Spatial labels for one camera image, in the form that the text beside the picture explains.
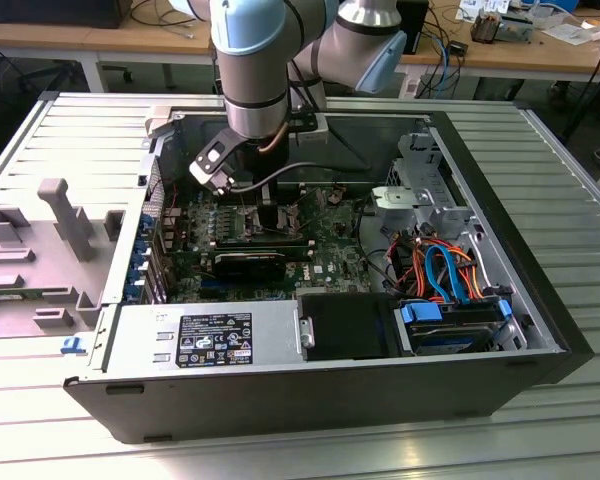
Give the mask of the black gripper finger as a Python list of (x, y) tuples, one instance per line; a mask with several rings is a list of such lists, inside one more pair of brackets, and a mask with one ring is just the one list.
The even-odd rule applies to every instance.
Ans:
[(275, 230), (278, 221), (278, 186), (276, 180), (265, 184), (258, 193), (258, 215), (264, 229)]

